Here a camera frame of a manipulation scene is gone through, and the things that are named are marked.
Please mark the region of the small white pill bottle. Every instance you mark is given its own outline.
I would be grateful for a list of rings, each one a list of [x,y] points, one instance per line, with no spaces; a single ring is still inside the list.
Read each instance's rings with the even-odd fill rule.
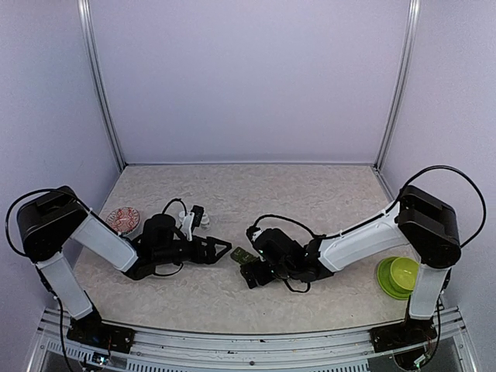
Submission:
[[[209,230],[210,226],[210,218],[208,214],[204,213],[201,217],[200,227],[204,230]]]

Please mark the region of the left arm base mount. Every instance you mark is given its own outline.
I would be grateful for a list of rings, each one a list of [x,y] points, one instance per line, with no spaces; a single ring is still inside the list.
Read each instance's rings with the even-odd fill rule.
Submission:
[[[103,322],[97,310],[81,319],[71,318],[67,331],[71,341],[125,354],[130,353],[134,336],[135,331],[131,328]]]

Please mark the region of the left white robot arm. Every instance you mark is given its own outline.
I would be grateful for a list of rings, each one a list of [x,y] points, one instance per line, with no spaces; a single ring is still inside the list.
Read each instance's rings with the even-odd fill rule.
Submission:
[[[63,253],[75,241],[110,263],[134,281],[157,275],[157,267],[184,263],[216,264],[232,244],[194,234],[204,209],[187,212],[182,223],[161,212],[148,218],[134,239],[115,231],[93,212],[68,186],[42,188],[18,197],[7,213],[16,214],[22,249],[15,253],[35,266],[47,290],[56,296],[77,324],[78,332],[94,345],[108,338],[95,305],[84,291]]]

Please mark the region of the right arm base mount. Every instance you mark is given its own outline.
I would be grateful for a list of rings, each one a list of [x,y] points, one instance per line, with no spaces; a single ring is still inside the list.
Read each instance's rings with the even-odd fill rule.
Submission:
[[[375,353],[424,343],[438,336],[433,317],[426,320],[413,319],[409,315],[409,307],[402,321],[374,327],[369,333]]]

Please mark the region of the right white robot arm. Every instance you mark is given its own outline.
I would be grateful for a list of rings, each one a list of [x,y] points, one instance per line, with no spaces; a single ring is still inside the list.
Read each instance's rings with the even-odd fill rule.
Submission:
[[[427,329],[450,268],[461,258],[456,213],[445,202],[409,185],[378,215],[334,236],[317,236],[302,246],[281,229],[246,231],[259,258],[244,263],[241,274],[250,288],[278,279],[305,284],[331,277],[350,264],[402,245],[421,258],[408,317],[397,338],[414,343]]]

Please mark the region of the green weekly pill organizer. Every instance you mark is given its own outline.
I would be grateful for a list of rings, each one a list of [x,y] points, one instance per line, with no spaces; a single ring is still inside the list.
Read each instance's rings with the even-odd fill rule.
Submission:
[[[251,264],[260,262],[260,258],[238,246],[229,255],[230,258],[239,264],[239,267],[248,267]]]

